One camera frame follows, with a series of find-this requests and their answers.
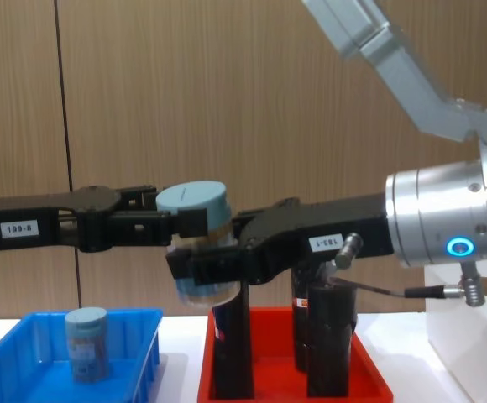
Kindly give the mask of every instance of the silver cylindrical robot wrist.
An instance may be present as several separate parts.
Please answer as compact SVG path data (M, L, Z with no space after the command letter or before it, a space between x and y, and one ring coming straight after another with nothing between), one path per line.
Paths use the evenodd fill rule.
M487 188L479 160L389 176L386 208L405 267L487 259Z

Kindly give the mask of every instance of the cable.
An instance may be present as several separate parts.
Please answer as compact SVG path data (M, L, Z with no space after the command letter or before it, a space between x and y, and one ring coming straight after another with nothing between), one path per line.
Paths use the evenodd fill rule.
M384 288L373 287L371 285L356 283L355 281L339 279L338 277L332 276L327 278L327 283L332 286L347 285L360 290L366 290L384 296L394 296L397 298L435 298L443 300L445 298L463 297L462 289L458 288L457 286L449 285L432 285L428 287L406 288L404 291L392 291Z

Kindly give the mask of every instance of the blue plastic tray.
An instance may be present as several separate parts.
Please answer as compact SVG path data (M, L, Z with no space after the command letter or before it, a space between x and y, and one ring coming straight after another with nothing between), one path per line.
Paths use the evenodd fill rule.
M66 312L36 312L0 341L0 403L145 403L160 363L160 310L107 312L111 376L72 381Z

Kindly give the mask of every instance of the white table surface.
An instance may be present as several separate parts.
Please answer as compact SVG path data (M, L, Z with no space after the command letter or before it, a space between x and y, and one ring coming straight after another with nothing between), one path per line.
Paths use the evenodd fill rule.
M0 320L0 338L17 320ZM164 317L157 402L196 401L206 338L206 317ZM396 403L469 403L427 341L424 313L360 314L356 333Z

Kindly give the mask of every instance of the white stand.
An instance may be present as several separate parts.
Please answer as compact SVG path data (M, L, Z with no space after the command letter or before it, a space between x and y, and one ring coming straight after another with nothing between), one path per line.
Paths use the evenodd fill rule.
M487 277L487 261L477 263ZM457 284L460 264L425 267L425 284ZM479 308L463 300L427 300L430 344L445 367L476 402L487 402L487 297Z

